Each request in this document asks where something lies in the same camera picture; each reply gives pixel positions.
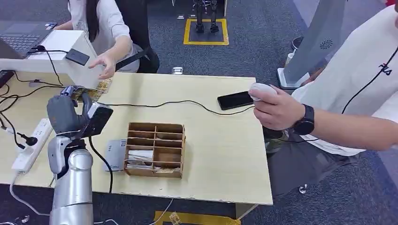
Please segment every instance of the yellow tape marking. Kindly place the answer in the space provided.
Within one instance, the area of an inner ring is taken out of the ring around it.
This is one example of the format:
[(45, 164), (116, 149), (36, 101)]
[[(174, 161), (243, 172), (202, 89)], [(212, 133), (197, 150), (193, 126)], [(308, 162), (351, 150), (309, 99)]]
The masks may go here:
[[(184, 33), (184, 45), (229, 45), (230, 41), (228, 38), (227, 30), (227, 19), (217, 19), (216, 22), (221, 22), (222, 24), (222, 35), (224, 41), (189, 41), (189, 31), (191, 29), (191, 22), (196, 22), (196, 19), (187, 19), (185, 24)], [(211, 22), (210, 19), (204, 19), (203, 22)]]
[[(155, 211), (156, 221), (163, 211)], [(172, 222), (170, 220), (170, 215), (173, 212), (165, 212), (165, 214), (160, 218), (160, 220), (155, 225), (163, 225), (163, 222)], [(241, 225), (240, 220), (231, 219), (229, 217), (220, 217), (212, 215), (201, 215), (201, 214), (191, 214), (191, 213), (177, 213), (183, 224), (195, 224), (195, 225)]]

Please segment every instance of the gray pillar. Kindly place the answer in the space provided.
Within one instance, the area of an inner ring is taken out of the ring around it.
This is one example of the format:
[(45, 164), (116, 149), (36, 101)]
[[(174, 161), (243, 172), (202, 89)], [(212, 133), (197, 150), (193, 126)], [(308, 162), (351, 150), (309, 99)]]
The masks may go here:
[(345, 1), (320, 0), (303, 42), (283, 71), (287, 86), (296, 84), (339, 46)]

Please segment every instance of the gray pants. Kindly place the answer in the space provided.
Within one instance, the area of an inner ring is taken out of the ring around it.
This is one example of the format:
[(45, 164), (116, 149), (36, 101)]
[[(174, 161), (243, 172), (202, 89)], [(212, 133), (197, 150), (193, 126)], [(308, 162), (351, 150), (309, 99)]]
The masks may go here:
[[(302, 140), (289, 132), (289, 141)], [(278, 151), (267, 154), (272, 195), (279, 197), (304, 184), (317, 184), (336, 168), (356, 162), (358, 157), (330, 154), (308, 142), (283, 142)]]

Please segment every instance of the laptop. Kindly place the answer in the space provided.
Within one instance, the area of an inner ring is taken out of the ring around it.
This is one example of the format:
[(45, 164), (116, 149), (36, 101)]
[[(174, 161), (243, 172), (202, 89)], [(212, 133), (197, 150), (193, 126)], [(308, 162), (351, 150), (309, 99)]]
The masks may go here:
[(57, 25), (55, 22), (0, 20), (0, 59), (24, 59)]

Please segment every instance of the white t-shirt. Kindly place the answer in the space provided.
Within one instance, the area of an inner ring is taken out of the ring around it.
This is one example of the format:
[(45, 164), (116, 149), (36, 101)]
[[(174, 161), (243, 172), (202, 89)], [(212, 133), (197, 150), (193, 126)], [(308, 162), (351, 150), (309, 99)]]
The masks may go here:
[[(299, 102), (341, 113), (348, 101), (382, 69), (398, 47), (398, 13), (388, 7), (347, 38), (325, 70), (292, 96)], [(366, 115), (398, 122), (398, 54), (369, 86), (348, 105), (345, 114)], [(304, 140), (316, 139), (311, 135)], [(309, 142), (332, 154), (352, 156), (363, 149), (337, 146), (323, 140)]]
[[(73, 29), (84, 30), (87, 32), (88, 36), (85, 5), (86, 0), (69, 0), (68, 9), (72, 17)], [(124, 24), (122, 14), (114, 0), (99, 0), (97, 5), (97, 17), (99, 21), (99, 32), (92, 42), (92, 46), (98, 55), (112, 48), (119, 36), (125, 35), (130, 37), (129, 27)], [(130, 52), (123, 59), (137, 54), (139, 50), (142, 49), (133, 43)], [(139, 60), (126, 65), (121, 70), (136, 72), (138, 68)]]

